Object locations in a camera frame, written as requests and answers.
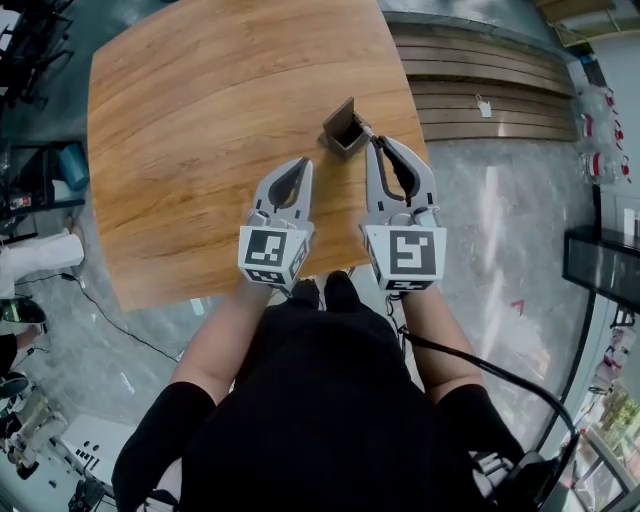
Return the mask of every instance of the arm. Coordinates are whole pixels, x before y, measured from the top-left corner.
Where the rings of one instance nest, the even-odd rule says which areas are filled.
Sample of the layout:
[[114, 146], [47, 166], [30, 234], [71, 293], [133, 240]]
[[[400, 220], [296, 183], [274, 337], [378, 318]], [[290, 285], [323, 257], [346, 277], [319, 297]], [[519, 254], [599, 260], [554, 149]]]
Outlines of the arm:
[[268, 286], [239, 282], [194, 335], [171, 382], [191, 382], [219, 404], [242, 366], [270, 296]]
[[[407, 327], [412, 334], [473, 354], [473, 347], [456, 322], [449, 306], [435, 285], [412, 292], [402, 299]], [[418, 373], [427, 395], [439, 402], [447, 393], [467, 384], [484, 386], [480, 370], [460, 358], [413, 347]]]

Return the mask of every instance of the gray floor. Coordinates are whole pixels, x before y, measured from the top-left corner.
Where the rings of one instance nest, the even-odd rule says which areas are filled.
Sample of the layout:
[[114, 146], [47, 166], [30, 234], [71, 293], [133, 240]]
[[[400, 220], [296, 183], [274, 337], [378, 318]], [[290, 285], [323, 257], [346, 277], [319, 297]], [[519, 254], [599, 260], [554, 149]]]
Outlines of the gray floor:
[[[42, 111], [17, 107], [3, 117], [4, 133], [84, 140], [92, 51], [162, 5], [155, 0], [77, 0], [70, 10], [76, 22], [69, 41], [77, 53], [43, 82], [49, 105]], [[592, 222], [593, 216], [578, 148], [552, 142], [465, 141], [432, 143], [428, 150], [442, 220], [449, 228], [443, 293], [480, 355], [557, 392], [573, 359], [587, 296], [560, 277], [564, 230]], [[87, 199], [77, 212], [87, 242], [86, 260], [77, 273], [86, 292], [119, 326], [178, 355], [203, 316], [190, 302], [120, 312]], [[40, 216], [41, 232], [55, 232], [61, 217]], [[370, 269], [359, 268], [354, 281], [366, 302], [384, 312]], [[53, 278], [24, 286], [21, 293], [27, 292], [49, 317], [51, 331], [38, 343], [50, 352], [36, 352], [20, 368], [46, 389], [69, 420], [86, 412], [136, 423], [175, 364], [109, 325], [74, 283]], [[520, 300], [522, 316], [512, 307]], [[205, 313], [217, 301], [202, 299]], [[530, 446], [548, 409], [528, 393], [488, 381], [506, 422]]]

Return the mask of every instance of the wood grain surface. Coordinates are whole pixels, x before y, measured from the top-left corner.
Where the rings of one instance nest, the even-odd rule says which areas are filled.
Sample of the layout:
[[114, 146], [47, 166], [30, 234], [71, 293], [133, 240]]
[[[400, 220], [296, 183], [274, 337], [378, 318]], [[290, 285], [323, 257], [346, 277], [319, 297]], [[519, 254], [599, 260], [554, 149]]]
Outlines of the wood grain surface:
[[403, 46], [398, 48], [401, 60], [422, 60], [422, 61], [447, 61], [463, 62], [467, 64], [480, 64], [494, 68], [521, 71], [534, 77], [548, 78], [554, 82], [566, 85], [569, 83], [568, 76], [563, 73], [551, 71], [542, 66], [521, 62], [519, 60], [489, 55], [468, 50], [451, 50], [438, 47], [426, 46]]
[[522, 112], [509, 112], [504, 110], [491, 110], [491, 117], [484, 118], [480, 115], [480, 109], [429, 109], [418, 110], [418, 118], [422, 124], [437, 123], [507, 123], [528, 124], [535, 126], [551, 126], [574, 130], [575, 123], [572, 119], [545, 116], [541, 114], [524, 114]]
[[[519, 101], [517, 99], [499, 98], [495, 96], [483, 95], [482, 99], [491, 103], [492, 110], [506, 110], [509, 112], [524, 112], [530, 114], [543, 114], [551, 117], [567, 118], [570, 111], [551, 105], [541, 105], [531, 101]], [[461, 95], [435, 95], [435, 94], [418, 94], [414, 96], [416, 108], [439, 108], [439, 109], [457, 109], [470, 108], [478, 110], [478, 100], [475, 96]]]
[[96, 52], [91, 188], [121, 307], [228, 290], [257, 184], [300, 156], [315, 167], [316, 226], [301, 275], [368, 261], [364, 153], [344, 164], [316, 140], [349, 96], [426, 160], [375, 0], [182, 0]]
[[455, 37], [424, 37], [424, 36], [394, 36], [393, 40], [398, 48], [406, 46], [426, 46], [429, 48], [447, 48], [451, 50], [468, 50], [485, 55], [495, 55], [507, 59], [516, 60], [518, 62], [528, 63], [533, 66], [542, 67], [558, 73], [562, 76], [567, 75], [564, 63], [557, 62], [555, 59], [545, 59], [529, 53], [524, 53], [511, 48], [504, 48], [496, 44], [488, 44], [480, 41], [469, 41], [466, 39], [457, 39]]
[[542, 105], [551, 105], [553, 107], [559, 107], [566, 109], [569, 103], [564, 98], [558, 98], [551, 96], [550, 94], [541, 94], [530, 91], [524, 91], [522, 89], [516, 89], [515, 87], [504, 87], [498, 85], [487, 84], [471, 84], [471, 83], [455, 83], [455, 82], [421, 82], [412, 81], [409, 82], [411, 92], [415, 94], [446, 94], [446, 95], [462, 95], [473, 96], [480, 94], [482, 97], [493, 98], [510, 98], [523, 101], [530, 101], [533, 103], [540, 103]]
[[524, 45], [517, 41], [505, 39], [493, 34], [485, 32], [477, 32], [475, 30], [467, 30], [462, 28], [442, 27], [438, 25], [425, 24], [409, 24], [409, 23], [392, 23], [389, 26], [394, 39], [399, 36], [417, 36], [420, 38], [442, 37], [456, 39], [460, 41], [469, 41], [475, 45], [479, 51], [485, 51], [483, 44], [490, 45], [496, 49], [512, 50], [520, 56], [528, 55], [540, 58], [549, 63], [555, 63], [560, 67], [565, 67], [565, 63], [557, 55], [546, 52], [544, 50], [534, 48], [533, 46]]
[[564, 97], [572, 97], [574, 93], [573, 86], [569, 84], [537, 77], [521, 71], [486, 66], [483, 64], [403, 60], [402, 65], [407, 76], [414, 78], [423, 76], [480, 78], [496, 83], [510, 82], [517, 85], [535, 87], [536, 89], [550, 91]]
[[509, 123], [441, 123], [422, 125], [424, 140], [514, 138], [573, 142], [575, 130]]

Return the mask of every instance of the wooden table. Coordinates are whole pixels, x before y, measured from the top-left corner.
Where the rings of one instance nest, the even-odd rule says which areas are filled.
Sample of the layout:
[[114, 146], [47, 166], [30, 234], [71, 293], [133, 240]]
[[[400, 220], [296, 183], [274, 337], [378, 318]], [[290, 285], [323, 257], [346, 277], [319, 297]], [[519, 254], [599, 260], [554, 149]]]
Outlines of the wooden table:
[[98, 50], [91, 189], [121, 307], [229, 290], [258, 182], [299, 156], [315, 167], [316, 226], [301, 275], [367, 262], [364, 152], [344, 164], [316, 140], [349, 96], [426, 159], [375, 0], [181, 0]]

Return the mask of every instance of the wall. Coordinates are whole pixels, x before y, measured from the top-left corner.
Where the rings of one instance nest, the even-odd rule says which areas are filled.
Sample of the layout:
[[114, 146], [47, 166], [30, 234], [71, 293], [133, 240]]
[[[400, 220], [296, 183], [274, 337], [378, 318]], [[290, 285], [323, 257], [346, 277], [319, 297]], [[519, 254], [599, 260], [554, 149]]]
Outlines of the wall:
[[624, 153], [629, 157], [632, 183], [603, 186], [605, 194], [640, 198], [640, 34], [593, 41], [591, 46], [607, 84], [614, 91], [616, 110], [624, 132]]

